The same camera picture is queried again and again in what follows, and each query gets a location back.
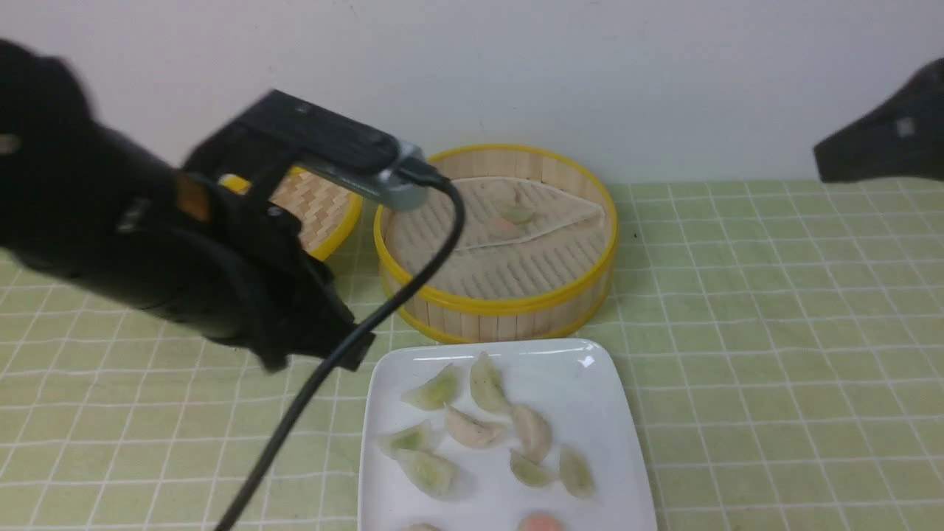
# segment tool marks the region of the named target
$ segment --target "bamboo steamer basket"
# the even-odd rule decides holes
[[[220,184],[237,194],[252,185],[235,175],[223,176]],[[269,200],[301,220],[302,248],[322,262],[354,230],[363,206],[361,196],[299,167],[289,170]]]
[[[499,297],[495,293],[468,293],[467,289],[437,284],[437,279],[444,274],[441,272],[400,308],[399,314],[407,323],[442,343],[476,343],[565,336],[575,332],[593,316],[609,291],[618,230],[613,199],[595,176],[560,155],[527,146],[460,147],[430,158],[430,163],[457,183],[463,179],[495,176],[543,183],[594,203],[595,207],[598,205],[602,219],[597,220],[587,233],[589,237],[582,237],[579,243],[574,239],[561,243],[566,238],[551,232],[527,244],[509,245],[501,251],[522,253],[520,260],[514,261],[514,272],[510,271],[507,278],[524,279],[522,283],[534,286],[538,282],[532,283],[527,276],[540,276],[540,284],[549,289],[538,293],[530,290],[524,297],[509,297],[507,293]],[[380,260],[380,277],[388,295],[412,277],[398,259],[404,249],[396,247],[397,224],[404,223],[405,226],[406,223],[405,217],[399,218],[413,216],[411,223],[415,223],[417,216],[434,217],[424,214],[426,207],[424,205],[410,213],[394,213],[383,207],[377,210],[374,243]],[[468,207],[473,214],[475,205]],[[440,215],[430,219],[430,223],[442,226],[444,220]],[[452,262],[450,258],[443,271],[448,270]],[[555,273],[562,270],[566,273]],[[473,269],[468,271],[468,275],[475,277],[477,273]],[[493,279],[472,278],[463,284],[485,285]]]

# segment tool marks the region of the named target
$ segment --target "steamed dumpling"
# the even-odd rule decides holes
[[[432,423],[423,420],[415,426],[400,430],[380,439],[380,448],[387,454],[396,450],[429,450],[432,441]]]
[[[410,481],[431,498],[440,498],[449,492],[457,467],[439,455],[414,450],[397,450],[396,462]]]
[[[577,498],[590,498],[597,492],[587,460],[567,445],[561,447],[561,481],[567,492]]]
[[[507,414],[510,406],[502,389],[501,373],[492,358],[482,352],[469,371],[469,390],[475,404],[489,413]]]
[[[515,450],[512,450],[511,467],[514,477],[528,487],[546,487],[554,481],[554,474]]]
[[[540,463],[550,452],[550,425],[526,405],[512,408],[514,432],[521,439],[521,453],[529,460]]]
[[[424,411],[440,409],[459,395],[459,370],[450,363],[425,384],[403,394],[403,402]]]
[[[505,433],[500,422],[478,420],[451,405],[446,406],[446,431],[456,442],[468,448],[486,448]]]

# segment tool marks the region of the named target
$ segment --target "black cable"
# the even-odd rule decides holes
[[[220,519],[220,522],[216,524],[216,531],[229,531],[232,529],[233,525],[239,521],[246,506],[249,505],[249,502],[252,500],[252,496],[256,493],[256,490],[265,478],[265,474],[276,460],[279,449],[281,449],[285,440],[288,439],[289,434],[292,433],[292,429],[301,417],[308,402],[312,400],[318,387],[328,378],[331,370],[344,358],[347,350],[350,349],[352,345],[360,342],[365,334],[374,330],[384,319],[389,317],[397,308],[402,306],[404,302],[415,295],[416,292],[423,287],[423,284],[429,282],[432,276],[436,274],[436,271],[438,271],[446,261],[449,254],[452,253],[452,250],[456,248],[456,244],[459,243],[459,237],[462,236],[463,227],[465,226],[465,205],[463,204],[459,190],[453,186],[449,179],[439,174],[433,173],[433,175],[411,177],[416,180],[417,184],[438,190],[449,196],[449,199],[452,201],[455,215],[452,221],[452,229],[449,231],[446,241],[443,242],[443,246],[436,251],[436,254],[432,256],[430,261],[416,276],[401,287],[389,300],[384,302],[373,314],[362,321],[361,324],[345,337],[337,348],[318,365],[318,368],[314,370],[312,376],[309,377],[305,385],[303,385],[298,391],[298,394],[295,395],[295,399],[292,400],[292,404],[289,405],[285,415],[282,416],[282,420],[278,423],[276,431],[265,444],[265,448],[259,455],[256,465],[245,478],[243,486],[236,494],[236,497],[233,498],[232,503],[229,504],[227,512],[223,515],[223,518]]]

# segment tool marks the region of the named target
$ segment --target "white wall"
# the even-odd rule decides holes
[[[526,143],[633,182],[814,177],[942,23],[942,0],[0,0],[0,36],[173,161],[277,87],[428,153]]]

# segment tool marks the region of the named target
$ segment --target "yellow rim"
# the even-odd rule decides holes
[[[586,168],[566,157],[558,155],[557,153],[545,151],[544,149],[539,149],[537,147],[519,146],[515,144],[480,144],[475,146],[458,147],[456,149],[450,149],[448,151],[438,153],[431,157],[430,161],[436,162],[453,155],[468,153],[470,151],[482,151],[485,149],[508,149],[543,155],[545,157],[549,157],[561,163],[572,166],[584,177],[590,180],[590,182],[592,182],[594,186],[596,186],[601,191],[603,200],[606,202],[606,206],[610,211],[610,241],[607,242],[606,250],[603,251],[603,256],[600,258],[600,260],[598,260],[589,271],[584,273],[576,281],[536,297],[510,300],[480,300],[471,299],[469,297],[460,297],[458,295],[453,295],[451,293],[429,286],[424,286],[421,288],[417,294],[418,297],[457,312],[471,313],[480,316],[507,316],[525,312],[536,312],[556,306],[557,304],[565,300],[569,300],[575,295],[581,293],[583,289],[589,284],[595,282],[601,275],[605,274],[615,256],[619,222],[617,221],[615,215],[616,205],[613,203],[613,199],[610,197],[610,193],[606,190],[606,187],[603,186],[603,183],[600,182],[599,179],[597,179],[597,177],[590,173],[590,171]],[[383,242],[382,227],[380,225],[380,220],[383,216],[383,210],[384,209],[382,206],[378,207],[377,213],[374,215],[374,246],[377,248],[377,254],[380,258],[380,265],[389,271],[390,274],[394,276],[396,281],[402,285],[409,282],[412,276],[410,273],[407,273],[406,270],[396,262],[396,260],[394,260],[393,255],[390,254],[390,250],[387,249],[386,244]]]
[[[300,173],[306,173],[306,170],[297,166],[293,166],[292,169],[289,170],[290,176]],[[243,194],[248,190],[250,183],[248,180],[241,177],[231,175],[220,180],[220,184],[237,194]],[[357,220],[361,216],[362,207],[363,197],[353,192],[347,192],[347,207],[345,208],[345,215],[341,218],[341,223],[338,224],[338,228],[329,234],[328,238],[321,242],[318,247],[310,251],[309,254],[322,262],[327,260],[331,253],[337,250],[351,234],[351,231],[354,230],[354,226],[357,225]]]
[[[387,284],[387,280],[383,277],[383,275],[380,275],[380,281],[383,284],[383,291],[387,294],[387,298],[389,299],[393,295],[393,290],[390,289],[390,286]],[[567,324],[567,326],[564,326],[563,328],[560,328],[548,334],[539,335],[537,337],[534,337],[533,339],[548,339],[551,337],[564,337],[565,335],[571,335],[577,332],[581,326],[585,325],[587,321],[593,318],[593,315],[597,312],[597,310],[599,310],[599,307],[602,306],[603,302],[606,301],[607,293],[610,293],[610,280],[606,282],[606,286],[604,286],[602,295],[598,298],[596,302],[593,303],[593,306],[591,306],[590,309],[586,311],[586,313],[584,313],[582,316],[578,317],[571,323]],[[432,328],[430,325],[426,324],[425,322],[410,315],[410,313],[407,312],[406,308],[403,306],[401,306],[400,309],[397,310],[397,312],[399,313],[400,317],[404,321],[406,321],[407,324],[414,327],[419,333],[421,333],[422,335],[425,335],[426,337],[428,337],[429,339],[432,339],[433,341],[439,341],[440,343],[447,343],[450,345],[455,345],[457,343],[472,343],[472,341],[465,339],[464,337],[458,337],[457,335],[446,334],[445,332],[441,332],[439,330],[436,330],[435,328]]]

